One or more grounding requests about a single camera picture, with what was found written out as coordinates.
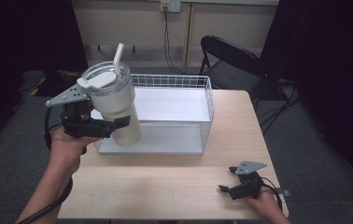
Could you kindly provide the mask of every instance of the cable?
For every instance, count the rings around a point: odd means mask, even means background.
[[[273,185],[273,186],[271,187],[271,186],[269,186],[269,185],[262,184],[263,186],[265,186],[266,188],[270,189],[270,190],[275,194],[276,202],[278,203],[278,207],[279,207],[279,208],[281,209],[281,211],[282,211],[282,201],[281,201],[281,198],[279,197],[278,192],[276,191],[275,184],[273,184],[273,182],[270,181],[269,179],[267,179],[266,177],[262,177],[262,179],[267,180],[268,182],[270,182],[271,185]]]
[[[192,75],[192,73],[185,72],[182,70],[177,69],[172,60],[170,55],[170,40],[168,35],[168,17],[167,17],[167,7],[163,7],[164,18],[165,18],[165,30],[164,30],[164,54],[165,54],[165,61],[167,62],[168,66],[173,70],[175,73],[182,73],[185,75]]]
[[[27,223],[32,223],[35,220],[39,219],[40,217],[43,217],[46,215],[49,211],[52,209],[56,208],[58,205],[63,203],[65,199],[69,196],[69,194],[72,191],[74,183],[72,181],[72,178],[69,179],[68,185],[66,186],[66,189],[64,190],[63,194],[58,198],[56,201],[53,203],[49,204],[49,206],[43,208],[42,210],[36,212],[35,214],[31,215],[30,217],[26,218],[25,220],[19,222],[19,224],[27,224]]]
[[[25,89],[19,91],[19,93],[23,93],[23,92],[25,92],[25,91],[29,91],[31,88],[33,88],[34,86],[36,86],[37,83],[39,83],[40,80],[42,79],[43,75],[44,75],[44,74],[43,74],[43,71],[42,71],[42,73],[40,74],[39,79],[38,79],[34,84],[32,84],[31,86],[29,86],[29,87],[27,87],[27,88],[25,88]]]
[[[54,127],[57,127],[59,125],[61,125],[62,123],[53,125],[49,128],[49,117],[51,114],[51,109],[52,107],[48,107],[47,111],[46,111],[46,116],[45,116],[45,134],[44,134],[44,138],[46,141],[46,146],[51,149],[51,135],[50,135],[50,130],[53,129]],[[69,196],[69,194],[72,191],[72,187],[73,187],[73,180],[72,177],[69,179],[68,185],[66,186],[63,194],[60,196],[60,198],[58,198],[56,201],[54,201],[53,203],[49,204],[47,207],[41,209],[40,211],[36,212],[35,214],[31,215],[30,217],[24,219],[23,221],[19,222],[19,224],[27,224],[27,223],[32,223],[35,220],[39,219],[40,217],[43,217],[44,215],[46,215],[48,212],[50,212],[52,209],[56,208],[58,205],[60,205],[61,203],[63,203],[65,201],[65,199]]]
[[[293,94],[295,93],[296,91],[296,85],[293,86],[293,89],[292,89],[292,93],[290,94],[290,97],[288,98],[287,102],[284,103],[282,106],[280,106],[279,108],[277,109],[272,109],[272,110],[269,110],[269,111],[266,111],[265,113],[259,115],[259,117],[269,113],[270,111],[274,111],[274,113],[269,117],[267,118],[265,121],[263,121],[260,126],[262,126],[263,124],[267,123],[270,119],[273,119],[270,124],[267,126],[267,128],[263,131],[263,135],[265,135],[267,133],[267,131],[270,129],[270,127],[272,126],[272,124],[275,122],[275,120],[278,118],[278,116],[283,112],[285,111],[286,109],[288,109],[289,107],[291,107],[292,105],[296,104],[297,102],[299,102],[300,98],[298,97],[297,99],[295,99],[294,101],[291,102],[291,99],[293,97]]]

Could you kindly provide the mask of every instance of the wire basket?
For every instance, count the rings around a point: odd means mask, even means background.
[[[132,147],[103,139],[98,152],[203,154],[215,113],[209,77],[132,74],[132,82],[142,138]]]

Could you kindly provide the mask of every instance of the table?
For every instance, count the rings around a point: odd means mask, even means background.
[[[213,94],[215,117],[204,155],[99,155],[90,145],[59,218],[261,219],[246,201],[233,201],[218,188],[239,184],[228,168],[240,161],[267,163],[258,173],[279,187],[249,96]]]

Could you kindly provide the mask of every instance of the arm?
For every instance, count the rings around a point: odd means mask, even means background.
[[[72,174],[80,166],[82,149],[97,140],[94,137],[73,138],[64,133],[63,128],[53,133],[48,167],[17,222],[53,203],[63,194]],[[54,208],[35,223],[56,223],[60,208]]]
[[[248,198],[250,204],[263,217],[269,219],[273,224],[290,224],[290,221],[279,209],[272,191],[266,187],[261,187],[258,199]]]

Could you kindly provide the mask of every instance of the chair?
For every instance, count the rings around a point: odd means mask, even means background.
[[[201,46],[204,58],[200,76],[208,76],[213,89],[247,91],[256,110],[266,81],[259,58],[249,50],[214,35],[204,36]],[[219,61],[211,66],[208,54]]]

